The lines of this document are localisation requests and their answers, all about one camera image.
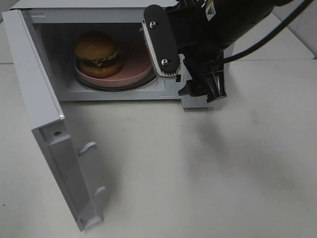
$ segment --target microwave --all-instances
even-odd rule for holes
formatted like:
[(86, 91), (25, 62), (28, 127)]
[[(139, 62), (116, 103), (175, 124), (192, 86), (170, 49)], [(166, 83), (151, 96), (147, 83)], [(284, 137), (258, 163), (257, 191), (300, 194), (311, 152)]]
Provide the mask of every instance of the microwave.
[[(145, 44), (143, 13), (147, 6), (175, 5), (174, 0), (20, 0), (3, 13), (19, 85), (32, 133), (81, 231), (103, 219), (95, 198), (106, 187), (89, 188), (79, 158), (95, 142), (74, 148), (59, 101), (179, 100), (184, 108), (221, 106), (207, 96), (179, 96), (191, 76), (182, 63), (172, 78), (152, 70), (140, 85), (98, 90), (83, 85), (74, 72), (74, 42), (83, 32), (105, 32), (116, 41)], [(231, 56), (233, 45), (224, 51)], [(229, 64), (224, 66), (224, 77)]]

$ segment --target white table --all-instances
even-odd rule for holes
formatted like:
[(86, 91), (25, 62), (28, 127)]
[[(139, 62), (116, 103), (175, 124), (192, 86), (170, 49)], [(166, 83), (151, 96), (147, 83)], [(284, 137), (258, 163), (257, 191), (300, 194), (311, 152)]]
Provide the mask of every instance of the white table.
[(317, 61), (240, 61), (221, 110), (177, 101), (63, 103), (74, 144), (94, 140), (112, 196), (80, 233), (0, 65), (0, 237), (312, 238), (317, 234)]
[[(236, 42), (234, 53), (239, 53), (257, 43), (279, 23), (280, 20), (271, 14)], [(290, 30), (285, 29), (267, 45), (241, 60), (311, 60), (313, 58), (314, 54)], [(0, 63), (13, 63), (3, 22), (0, 23)]]

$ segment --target hamburger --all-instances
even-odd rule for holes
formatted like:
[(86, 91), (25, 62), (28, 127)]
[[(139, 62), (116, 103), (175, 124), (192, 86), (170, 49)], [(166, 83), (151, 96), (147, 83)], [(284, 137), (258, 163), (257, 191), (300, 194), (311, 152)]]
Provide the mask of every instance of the hamburger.
[(74, 52), (78, 69), (91, 77), (111, 76), (123, 66), (122, 49), (109, 35), (99, 31), (88, 31), (80, 35)]

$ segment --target wire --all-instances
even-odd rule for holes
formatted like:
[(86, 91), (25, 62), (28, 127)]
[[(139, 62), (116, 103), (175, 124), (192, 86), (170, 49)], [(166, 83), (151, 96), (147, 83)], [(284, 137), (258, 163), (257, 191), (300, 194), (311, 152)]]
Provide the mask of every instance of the wire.
[(262, 40), (257, 42), (255, 45), (250, 48), (242, 51), (234, 56), (219, 59), (219, 60), (210, 60), (203, 63), (199, 63), (201, 66), (213, 66), (219, 65), (223, 63), (229, 63), (240, 58), (243, 58), (254, 51), (258, 50), (262, 46), (264, 46), (267, 42), (272, 40), (278, 33), (280, 33), (288, 24), (290, 24), (297, 16), (299, 16), (314, 0), (304, 0), (288, 17), (286, 17), (274, 30), (272, 30), (267, 36), (265, 36)]

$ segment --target open microwave door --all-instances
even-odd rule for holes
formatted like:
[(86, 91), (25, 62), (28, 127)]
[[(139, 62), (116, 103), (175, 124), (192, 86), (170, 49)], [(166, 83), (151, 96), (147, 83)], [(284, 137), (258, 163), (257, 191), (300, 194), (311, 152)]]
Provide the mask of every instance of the open microwave door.
[(102, 220), (96, 192), (89, 191), (78, 158), (96, 144), (75, 150), (65, 116), (32, 39), (33, 28), (20, 10), (3, 13), (4, 24), (32, 133), (79, 227), (85, 230)]

